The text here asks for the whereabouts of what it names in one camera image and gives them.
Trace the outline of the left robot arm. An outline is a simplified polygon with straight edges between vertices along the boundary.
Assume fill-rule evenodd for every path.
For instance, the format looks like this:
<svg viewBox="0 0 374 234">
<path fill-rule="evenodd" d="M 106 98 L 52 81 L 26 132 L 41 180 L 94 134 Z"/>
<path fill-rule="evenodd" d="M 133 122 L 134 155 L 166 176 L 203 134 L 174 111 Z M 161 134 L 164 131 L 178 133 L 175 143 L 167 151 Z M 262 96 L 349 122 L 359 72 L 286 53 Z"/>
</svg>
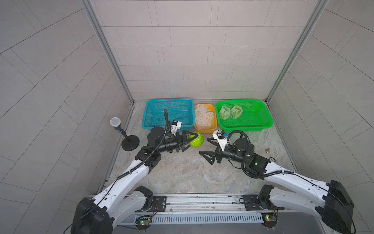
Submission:
<svg viewBox="0 0 374 234">
<path fill-rule="evenodd" d="M 153 192 L 134 186 L 161 160 L 163 152 L 185 152 L 198 134 L 186 130 L 178 132 L 177 122 L 171 122 L 164 110 L 165 127 L 154 127 L 147 136 L 134 161 L 116 180 L 92 199 L 83 198 L 77 205 L 73 222 L 67 227 L 72 234 L 110 234 L 135 211 L 152 207 Z"/>
</svg>

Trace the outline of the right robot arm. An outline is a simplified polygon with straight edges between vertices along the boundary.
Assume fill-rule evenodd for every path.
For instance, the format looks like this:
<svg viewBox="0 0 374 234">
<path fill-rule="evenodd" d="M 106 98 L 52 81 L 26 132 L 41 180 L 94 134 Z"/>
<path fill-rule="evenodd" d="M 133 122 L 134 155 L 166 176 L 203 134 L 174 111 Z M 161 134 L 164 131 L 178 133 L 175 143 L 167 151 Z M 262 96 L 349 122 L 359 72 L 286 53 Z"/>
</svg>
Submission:
<svg viewBox="0 0 374 234">
<path fill-rule="evenodd" d="M 210 164 L 232 160 L 240 163 L 240 169 L 248 177 L 270 182 L 257 196 L 256 203 L 263 209 L 289 208 L 315 216 L 341 234 L 356 233 L 354 202 L 340 182 L 315 180 L 256 154 L 248 135 L 241 130 L 229 134 L 216 130 L 207 141 L 216 146 L 215 151 L 199 154 Z"/>
</svg>

